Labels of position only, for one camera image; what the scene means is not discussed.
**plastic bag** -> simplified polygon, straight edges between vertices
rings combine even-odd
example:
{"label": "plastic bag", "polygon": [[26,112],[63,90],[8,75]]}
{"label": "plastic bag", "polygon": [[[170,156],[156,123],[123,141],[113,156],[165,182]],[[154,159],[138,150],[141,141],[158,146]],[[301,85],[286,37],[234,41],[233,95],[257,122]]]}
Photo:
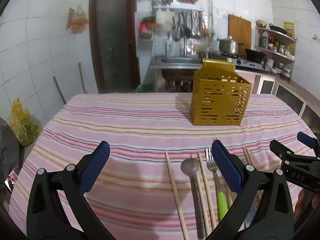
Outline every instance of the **plastic bag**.
{"label": "plastic bag", "polygon": [[77,7],[76,11],[69,8],[67,29],[71,29],[73,33],[81,33],[84,31],[88,23],[88,18],[86,17],[81,5]]}
{"label": "plastic bag", "polygon": [[41,132],[40,126],[31,120],[28,109],[22,107],[19,98],[12,104],[10,128],[24,147],[33,143]]}

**perforated basket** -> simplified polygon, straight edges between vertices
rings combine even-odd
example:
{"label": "perforated basket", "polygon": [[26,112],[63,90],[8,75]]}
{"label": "perforated basket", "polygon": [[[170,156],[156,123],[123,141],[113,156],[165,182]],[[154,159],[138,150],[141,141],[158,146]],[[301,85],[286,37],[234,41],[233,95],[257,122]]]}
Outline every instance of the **perforated basket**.
{"label": "perforated basket", "polygon": [[233,63],[205,59],[195,71],[191,102],[193,125],[240,125],[252,85]]}

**brown door frame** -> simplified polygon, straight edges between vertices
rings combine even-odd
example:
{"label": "brown door frame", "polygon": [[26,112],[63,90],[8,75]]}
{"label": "brown door frame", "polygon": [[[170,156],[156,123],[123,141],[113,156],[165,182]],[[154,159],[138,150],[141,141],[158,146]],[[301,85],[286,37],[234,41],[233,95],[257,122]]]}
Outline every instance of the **brown door frame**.
{"label": "brown door frame", "polygon": [[[134,12],[137,11],[137,0],[127,0],[127,11],[133,12],[127,18],[127,35],[128,35],[128,51],[129,51],[129,64],[131,71],[132,90],[140,85],[140,72],[136,52],[136,37],[135,37],[135,21]],[[98,33],[98,18],[97,18],[97,0],[89,0],[89,33],[90,33],[90,46],[94,75],[97,82],[99,93],[106,93],[107,88],[103,76],[99,33]]]}

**gas stove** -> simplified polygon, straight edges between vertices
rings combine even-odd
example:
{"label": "gas stove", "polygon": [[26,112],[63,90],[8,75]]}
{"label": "gas stove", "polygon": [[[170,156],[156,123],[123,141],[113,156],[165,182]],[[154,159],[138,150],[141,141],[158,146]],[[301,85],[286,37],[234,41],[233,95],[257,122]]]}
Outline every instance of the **gas stove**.
{"label": "gas stove", "polygon": [[225,55],[220,52],[213,52],[211,55],[214,59],[226,60],[242,68],[252,68],[270,72],[270,67],[267,65],[255,63],[244,58],[236,57],[234,55]]}

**spoon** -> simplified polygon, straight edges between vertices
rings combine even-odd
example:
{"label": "spoon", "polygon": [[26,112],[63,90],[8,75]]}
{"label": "spoon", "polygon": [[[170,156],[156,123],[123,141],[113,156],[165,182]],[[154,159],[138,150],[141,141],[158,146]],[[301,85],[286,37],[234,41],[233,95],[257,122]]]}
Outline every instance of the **spoon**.
{"label": "spoon", "polygon": [[196,226],[198,239],[204,239],[204,225],[200,208],[200,196],[196,185],[196,173],[200,167],[197,159],[188,158],[181,163],[181,170],[190,179],[193,204],[195,206]]}

